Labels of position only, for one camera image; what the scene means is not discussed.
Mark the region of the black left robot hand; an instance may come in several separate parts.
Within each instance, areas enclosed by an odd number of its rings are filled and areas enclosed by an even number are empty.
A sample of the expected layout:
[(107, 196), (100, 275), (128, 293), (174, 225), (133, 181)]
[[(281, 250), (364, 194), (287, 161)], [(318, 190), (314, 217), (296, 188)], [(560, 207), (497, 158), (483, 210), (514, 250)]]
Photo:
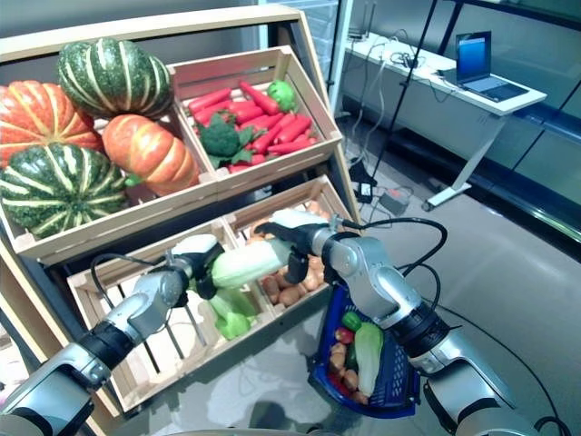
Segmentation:
[(204, 300), (211, 300), (217, 293), (212, 267), (218, 257), (225, 253), (217, 237), (211, 233), (186, 237), (171, 249), (171, 253), (174, 258), (189, 264), (186, 274), (198, 295)]

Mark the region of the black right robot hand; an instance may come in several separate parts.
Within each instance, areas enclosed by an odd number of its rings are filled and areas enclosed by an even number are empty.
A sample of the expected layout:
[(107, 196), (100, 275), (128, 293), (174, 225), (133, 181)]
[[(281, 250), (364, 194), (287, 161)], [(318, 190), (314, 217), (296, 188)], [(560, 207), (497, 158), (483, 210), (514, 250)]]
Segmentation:
[(276, 211), (268, 222), (259, 224), (254, 232), (272, 234), (290, 244), (288, 271), (284, 279), (292, 284), (298, 284), (306, 278), (308, 256), (317, 253), (314, 248), (318, 235), (328, 238), (334, 234), (330, 223), (317, 214), (290, 208)]

